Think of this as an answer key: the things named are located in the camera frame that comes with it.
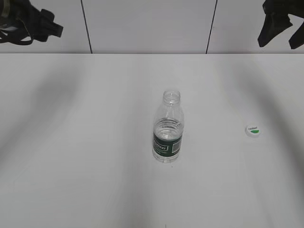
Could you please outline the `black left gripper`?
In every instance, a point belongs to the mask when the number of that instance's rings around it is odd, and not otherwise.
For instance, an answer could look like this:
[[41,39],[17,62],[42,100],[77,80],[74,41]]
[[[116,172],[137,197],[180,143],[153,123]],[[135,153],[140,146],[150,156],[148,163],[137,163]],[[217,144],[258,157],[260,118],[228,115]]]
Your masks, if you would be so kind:
[[29,0],[0,2],[1,43],[47,42],[48,36],[60,38],[63,27],[54,22],[55,15],[46,9],[38,10]]

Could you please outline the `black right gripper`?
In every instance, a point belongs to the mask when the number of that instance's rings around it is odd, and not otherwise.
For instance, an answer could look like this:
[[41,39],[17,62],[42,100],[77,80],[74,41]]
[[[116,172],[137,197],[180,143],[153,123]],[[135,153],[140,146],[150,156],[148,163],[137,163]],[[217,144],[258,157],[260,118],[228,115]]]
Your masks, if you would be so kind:
[[[304,18],[304,1],[265,0],[263,10],[266,16],[257,39],[260,47],[266,46],[273,38],[293,25],[289,14]],[[304,23],[290,37],[288,42],[291,49],[297,49],[304,44]]]

